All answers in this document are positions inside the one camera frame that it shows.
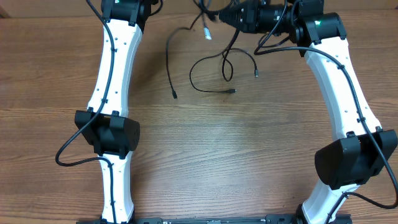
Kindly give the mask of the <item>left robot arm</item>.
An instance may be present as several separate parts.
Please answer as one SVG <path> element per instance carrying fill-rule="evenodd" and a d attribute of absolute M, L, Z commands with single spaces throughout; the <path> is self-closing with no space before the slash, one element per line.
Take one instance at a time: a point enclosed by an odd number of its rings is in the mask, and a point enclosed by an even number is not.
<path fill-rule="evenodd" d="M 132 223 L 130 166 L 140 124 L 128 117 L 134 57 L 155 1 L 102 1 L 103 49 L 95 90 L 75 124 L 93 146 L 103 176 L 104 206 L 99 223 Z"/>

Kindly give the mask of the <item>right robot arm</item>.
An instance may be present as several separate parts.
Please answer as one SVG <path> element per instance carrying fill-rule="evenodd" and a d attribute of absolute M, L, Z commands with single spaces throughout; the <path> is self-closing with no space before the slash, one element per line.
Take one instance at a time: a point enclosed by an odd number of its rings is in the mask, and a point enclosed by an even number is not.
<path fill-rule="evenodd" d="M 320 86 L 332 127 L 332 143 L 315 154 L 318 182 L 297 208 L 292 223 L 350 223 L 338 210 L 349 196 L 382 169 L 397 147 L 395 131 L 383 130 L 353 69 L 347 32 L 322 0 L 244 1 L 222 9 L 219 19 L 250 34 L 286 33 Z"/>

